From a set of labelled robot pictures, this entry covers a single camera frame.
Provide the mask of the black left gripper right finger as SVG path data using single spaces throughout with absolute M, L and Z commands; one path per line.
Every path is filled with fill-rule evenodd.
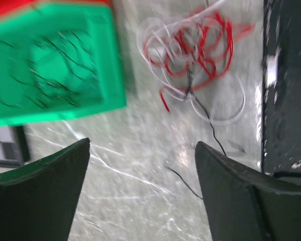
M 213 240 L 301 240 L 301 173 L 265 175 L 203 142 L 195 163 Z

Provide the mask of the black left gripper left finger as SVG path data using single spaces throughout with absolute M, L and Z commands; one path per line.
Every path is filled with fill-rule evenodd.
M 67 240 L 89 158 L 84 138 L 0 173 L 0 240 Z

